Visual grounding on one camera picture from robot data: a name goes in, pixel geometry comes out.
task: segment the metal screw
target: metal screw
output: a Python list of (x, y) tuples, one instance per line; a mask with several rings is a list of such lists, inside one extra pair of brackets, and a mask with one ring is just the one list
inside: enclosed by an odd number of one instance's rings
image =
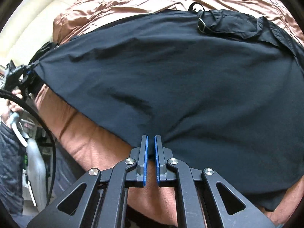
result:
[(125, 160), (125, 163), (126, 164), (134, 164), (135, 160), (134, 159), (131, 159), (131, 158), (128, 158)]
[(89, 170), (89, 174), (90, 174), (91, 176), (96, 176), (96, 175), (98, 174), (98, 169), (96, 169), (96, 168), (90, 169), (90, 170)]
[(204, 173), (205, 173), (206, 175), (211, 176), (211, 175), (214, 174), (214, 170), (212, 170), (211, 168), (206, 168), (206, 169), (204, 169)]
[(178, 163), (178, 159), (171, 158), (171, 159), (169, 159), (169, 163), (170, 164), (177, 164)]

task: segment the black cable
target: black cable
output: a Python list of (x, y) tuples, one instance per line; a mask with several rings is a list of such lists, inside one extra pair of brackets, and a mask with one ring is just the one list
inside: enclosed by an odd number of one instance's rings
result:
[(56, 148), (55, 148), (55, 141), (53, 139), (51, 131), (48, 129), (42, 118), (31, 108), (24, 100), (18, 98), (16, 95), (0, 89), (0, 98), (8, 99), (10, 101), (15, 102), (17, 105), (28, 111), (42, 126), (42, 128), (45, 130), (45, 132), (48, 134), (51, 144), (52, 144), (52, 149), (53, 149), (53, 171), (52, 171), (52, 180), (51, 180), (51, 187), (50, 191), (48, 194), (47, 198), (47, 206), (50, 204), (50, 200), (52, 197), (52, 191), (53, 191), (53, 186), (54, 186), (54, 180), (55, 180), (55, 173), (56, 173)]

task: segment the brown blanket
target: brown blanket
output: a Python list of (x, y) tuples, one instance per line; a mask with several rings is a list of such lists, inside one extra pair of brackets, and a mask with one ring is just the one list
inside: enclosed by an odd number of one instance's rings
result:
[[(230, 9), (255, 17), (263, 15), (304, 44), (300, 28), (279, 0), (78, 0), (54, 20), (53, 39), (63, 44), (72, 36), (88, 33), (121, 18), (167, 8), (187, 10), (194, 1), (200, 2), (206, 9)], [(36, 104), (48, 127), (84, 169), (108, 169), (128, 157), (130, 145), (98, 127), (46, 86), (37, 96)], [(176, 225), (174, 191), (157, 187), (154, 169), (150, 162), (147, 186), (143, 189), (131, 188), (128, 204), (158, 222)], [(304, 177), (288, 190), (277, 209), (266, 215), (275, 224), (286, 222), (303, 193)]]

